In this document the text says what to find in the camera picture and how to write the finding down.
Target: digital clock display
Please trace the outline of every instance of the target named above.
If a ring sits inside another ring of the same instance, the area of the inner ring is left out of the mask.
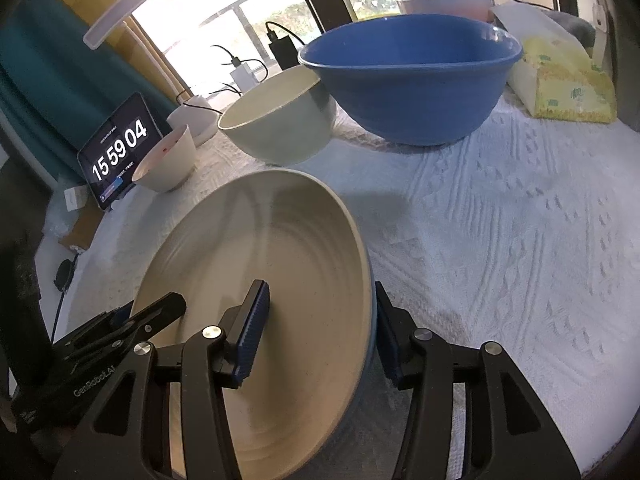
[[[162,138],[142,95],[127,99],[78,153],[78,163],[101,209],[131,186],[133,172]]]

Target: yellow tissue package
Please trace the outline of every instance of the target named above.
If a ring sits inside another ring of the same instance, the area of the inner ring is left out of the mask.
[[[524,48],[508,83],[533,117],[594,123],[616,120],[613,83],[591,63],[575,37],[531,6],[504,4],[493,10]]]

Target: large blue bowl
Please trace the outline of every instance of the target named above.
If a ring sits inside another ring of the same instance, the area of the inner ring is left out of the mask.
[[[300,62],[366,130],[433,146],[482,124],[521,56],[518,40],[488,23],[408,14],[334,28],[305,46]]]

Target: white cloth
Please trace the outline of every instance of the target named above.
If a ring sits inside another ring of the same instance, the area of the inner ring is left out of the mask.
[[[640,136],[620,122],[534,120],[508,90],[452,146],[391,144],[342,112],[336,136],[295,167],[345,201],[395,306],[449,342],[500,342],[590,468],[640,404]],[[133,298],[193,206],[263,167],[217,134],[182,188],[124,197],[78,260],[71,328]],[[363,380],[350,418],[296,479],[390,478],[409,397],[377,358]],[[463,388],[454,400],[450,478],[460,475]]]

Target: pink container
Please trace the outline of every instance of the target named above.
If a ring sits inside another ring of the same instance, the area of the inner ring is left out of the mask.
[[[398,0],[403,14],[448,14],[492,22],[491,0]]]

